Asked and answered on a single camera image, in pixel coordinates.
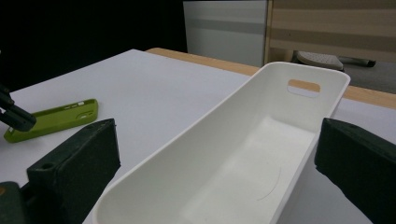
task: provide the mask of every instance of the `phone case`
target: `phone case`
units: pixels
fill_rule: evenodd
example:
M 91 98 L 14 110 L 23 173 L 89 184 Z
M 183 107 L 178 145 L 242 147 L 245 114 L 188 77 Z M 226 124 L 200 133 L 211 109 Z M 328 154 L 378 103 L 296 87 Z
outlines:
M 9 127 L 4 138 L 9 143 L 17 143 L 93 122 L 98 116 L 98 103 L 95 99 L 89 99 L 35 112 L 33 116 L 36 124 L 29 132 L 20 132 Z

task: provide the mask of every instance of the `white tray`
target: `white tray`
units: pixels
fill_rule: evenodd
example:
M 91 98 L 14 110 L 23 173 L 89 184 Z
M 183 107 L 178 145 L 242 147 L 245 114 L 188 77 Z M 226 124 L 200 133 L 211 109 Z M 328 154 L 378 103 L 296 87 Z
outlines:
M 107 188 L 93 223 L 276 223 L 348 83 L 334 70 L 265 65 Z

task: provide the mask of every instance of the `black backdrop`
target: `black backdrop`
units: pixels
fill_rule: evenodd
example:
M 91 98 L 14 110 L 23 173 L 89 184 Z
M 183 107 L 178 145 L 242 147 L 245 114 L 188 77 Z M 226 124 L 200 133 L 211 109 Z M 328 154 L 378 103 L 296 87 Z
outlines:
M 0 83 L 12 91 L 151 48 L 187 52 L 181 0 L 0 0 Z

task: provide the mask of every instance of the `table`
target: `table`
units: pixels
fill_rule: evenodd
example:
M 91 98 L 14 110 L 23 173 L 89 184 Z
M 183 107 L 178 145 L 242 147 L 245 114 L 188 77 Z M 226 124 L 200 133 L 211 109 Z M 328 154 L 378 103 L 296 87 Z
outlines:
M 249 78 L 242 74 L 252 75 L 257 70 L 167 49 L 130 50 L 12 92 L 11 97 L 29 112 L 97 99 L 98 120 L 114 118 L 117 124 L 121 168 L 111 184 L 233 93 Z M 346 94 L 334 117 L 396 143 L 395 96 L 351 87 L 348 91 L 351 96 Z M 373 92 L 381 106 L 367 104 L 375 99 L 370 94 L 364 95 L 364 102 L 351 100 L 367 92 Z M 24 185 L 26 168 L 80 128 L 17 144 L 0 138 L 0 181 Z M 1 123 L 0 133 L 6 129 Z M 91 215 L 84 223 L 91 223 Z

